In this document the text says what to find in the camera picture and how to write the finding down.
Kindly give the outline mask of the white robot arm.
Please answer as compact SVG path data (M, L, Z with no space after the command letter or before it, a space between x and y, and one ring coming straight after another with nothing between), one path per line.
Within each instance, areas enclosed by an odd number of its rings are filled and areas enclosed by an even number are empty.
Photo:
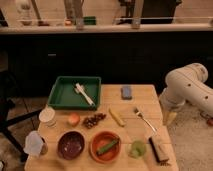
M165 126L175 119L186 101L207 114L213 114L213 88L205 85L207 79L208 71L200 63L174 69L166 75L166 87L159 96Z

